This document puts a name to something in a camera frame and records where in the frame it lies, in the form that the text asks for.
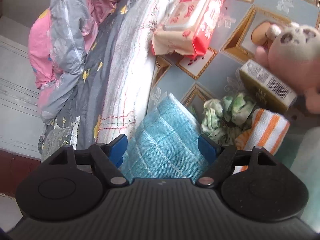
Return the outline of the pink and grey floral quilt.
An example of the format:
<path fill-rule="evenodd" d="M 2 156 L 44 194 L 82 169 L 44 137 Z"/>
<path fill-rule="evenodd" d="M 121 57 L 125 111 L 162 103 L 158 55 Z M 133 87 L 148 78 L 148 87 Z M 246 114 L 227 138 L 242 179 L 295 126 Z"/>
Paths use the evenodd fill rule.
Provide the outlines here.
<path fill-rule="evenodd" d="M 50 0 L 30 29 L 28 55 L 44 123 L 54 119 L 84 71 L 98 27 L 120 0 Z"/>

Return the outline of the white stitched mattress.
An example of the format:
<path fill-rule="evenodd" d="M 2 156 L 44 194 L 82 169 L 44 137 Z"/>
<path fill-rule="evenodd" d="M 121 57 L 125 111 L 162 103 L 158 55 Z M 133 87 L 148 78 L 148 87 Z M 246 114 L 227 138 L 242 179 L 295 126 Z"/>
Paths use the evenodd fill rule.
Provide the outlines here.
<path fill-rule="evenodd" d="M 110 61 L 103 109 L 94 131 L 96 142 L 120 134 L 131 138 L 146 115 L 156 58 L 151 38 L 174 0 L 121 0 L 121 25 Z"/>

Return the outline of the grey panelled door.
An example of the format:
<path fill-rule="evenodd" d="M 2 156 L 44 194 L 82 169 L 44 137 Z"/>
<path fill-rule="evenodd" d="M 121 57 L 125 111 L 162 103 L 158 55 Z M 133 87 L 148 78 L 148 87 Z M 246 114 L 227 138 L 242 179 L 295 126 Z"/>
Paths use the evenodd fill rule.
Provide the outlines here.
<path fill-rule="evenodd" d="M 40 159 L 44 123 L 37 112 L 39 91 L 27 48 L 1 36 L 1 149 Z"/>

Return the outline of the red wet wipes pack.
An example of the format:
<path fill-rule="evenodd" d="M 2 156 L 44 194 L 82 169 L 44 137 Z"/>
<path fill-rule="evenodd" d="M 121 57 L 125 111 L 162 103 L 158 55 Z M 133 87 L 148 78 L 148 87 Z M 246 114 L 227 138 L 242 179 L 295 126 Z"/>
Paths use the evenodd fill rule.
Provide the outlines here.
<path fill-rule="evenodd" d="M 153 33 L 153 55 L 205 55 L 224 1 L 175 0 Z"/>

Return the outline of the green white cloth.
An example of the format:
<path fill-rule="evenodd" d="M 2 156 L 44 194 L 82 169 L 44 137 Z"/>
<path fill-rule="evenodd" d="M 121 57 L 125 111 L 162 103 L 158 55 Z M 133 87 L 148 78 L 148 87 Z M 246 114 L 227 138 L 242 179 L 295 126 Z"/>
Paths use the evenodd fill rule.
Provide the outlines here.
<path fill-rule="evenodd" d="M 243 92 L 206 101 L 203 104 L 202 134 L 218 145 L 234 145 L 236 138 L 251 128 L 256 104 Z"/>

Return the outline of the orange white striped towel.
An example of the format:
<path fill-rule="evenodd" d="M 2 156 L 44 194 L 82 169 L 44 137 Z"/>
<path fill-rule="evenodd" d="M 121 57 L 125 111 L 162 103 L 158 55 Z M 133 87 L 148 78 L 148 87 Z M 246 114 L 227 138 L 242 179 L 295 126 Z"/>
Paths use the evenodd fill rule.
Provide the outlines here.
<path fill-rule="evenodd" d="M 280 148 L 290 122 L 281 114 L 266 109 L 256 109 L 252 116 L 251 128 L 244 131 L 235 139 L 238 150 L 251 151 L 260 146 L 272 155 Z"/>

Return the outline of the pink plush toy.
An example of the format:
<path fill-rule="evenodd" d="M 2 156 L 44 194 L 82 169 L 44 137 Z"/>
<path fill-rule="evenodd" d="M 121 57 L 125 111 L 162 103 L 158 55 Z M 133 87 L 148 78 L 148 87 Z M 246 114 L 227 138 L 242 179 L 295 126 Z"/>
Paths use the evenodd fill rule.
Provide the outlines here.
<path fill-rule="evenodd" d="M 256 49 L 255 62 L 303 95 L 310 113 L 319 114 L 319 30 L 297 23 L 281 30 L 272 24 L 266 37 L 272 44 Z"/>

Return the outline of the dark grey patterned bedsheet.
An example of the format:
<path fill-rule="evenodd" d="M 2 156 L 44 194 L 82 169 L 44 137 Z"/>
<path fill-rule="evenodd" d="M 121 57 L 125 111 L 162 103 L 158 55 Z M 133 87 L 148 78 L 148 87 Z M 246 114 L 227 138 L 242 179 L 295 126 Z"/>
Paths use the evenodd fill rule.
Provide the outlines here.
<path fill-rule="evenodd" d="M 110 61 L 116 44 L 121 20 L 115 11 L 98 27 L 98 35 L 85 58 L 85 67 L 71 96 L 58 115 L 44 125 L 56 120 L 63 128 L 80 117 L 76 149 L 84 150 L 95 144 L 94 131 L 103 109 Z"/>

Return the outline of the teal checked towel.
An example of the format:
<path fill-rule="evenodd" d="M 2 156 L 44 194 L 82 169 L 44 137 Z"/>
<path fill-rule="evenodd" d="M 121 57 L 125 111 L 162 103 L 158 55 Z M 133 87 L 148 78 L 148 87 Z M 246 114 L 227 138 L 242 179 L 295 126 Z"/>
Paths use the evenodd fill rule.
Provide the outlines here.
<path fill-rule="evenodd" d="M 198 149 L 200 125 L 195 117 L 169 94 L 136 129 L 123 156 L 120 171 L 135 178 L 190 178 L 196 181 L 208 168 Z"/>

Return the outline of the grey lace-trimmed pillow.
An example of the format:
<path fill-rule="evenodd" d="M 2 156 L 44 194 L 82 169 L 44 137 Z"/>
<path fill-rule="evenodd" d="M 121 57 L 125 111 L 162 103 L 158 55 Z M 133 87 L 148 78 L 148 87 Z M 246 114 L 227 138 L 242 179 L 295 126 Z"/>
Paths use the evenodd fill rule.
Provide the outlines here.
<path fill-rule="evenodd" d="M 77 116 L 70 126 L 61 128 L 56 120 L 44 126 L 44 134 L 40 135 L 38 150 L 40 162 L 44 162 L 53 153 L 63 146 L 72 146 L 76 149 L 80 117 Z"/>

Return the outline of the white translucent plastic bag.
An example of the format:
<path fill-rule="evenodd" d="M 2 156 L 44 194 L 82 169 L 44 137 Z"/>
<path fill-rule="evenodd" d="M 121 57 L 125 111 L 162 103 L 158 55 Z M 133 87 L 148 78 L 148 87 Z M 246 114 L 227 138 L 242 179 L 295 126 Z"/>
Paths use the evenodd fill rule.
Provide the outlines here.
<path fill-rule="evenodd" d="M 279 152 L 284 164 L 308 188 L 309 201 L 302 220 L 319 232 L 319 127 L 305 134 L 288 134 Z"/>

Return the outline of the olive box with barcode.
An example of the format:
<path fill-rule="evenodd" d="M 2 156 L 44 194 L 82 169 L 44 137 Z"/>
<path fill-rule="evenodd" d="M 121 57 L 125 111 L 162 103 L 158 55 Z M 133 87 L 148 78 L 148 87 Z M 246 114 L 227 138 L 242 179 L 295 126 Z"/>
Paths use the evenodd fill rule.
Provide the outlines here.
<path fill-rule="evenodd" d="M 297 100 L 289 86 L 253 60 L 248 60 L 239 74 L 244 87 L 265 109 L 284 114 Z"/>

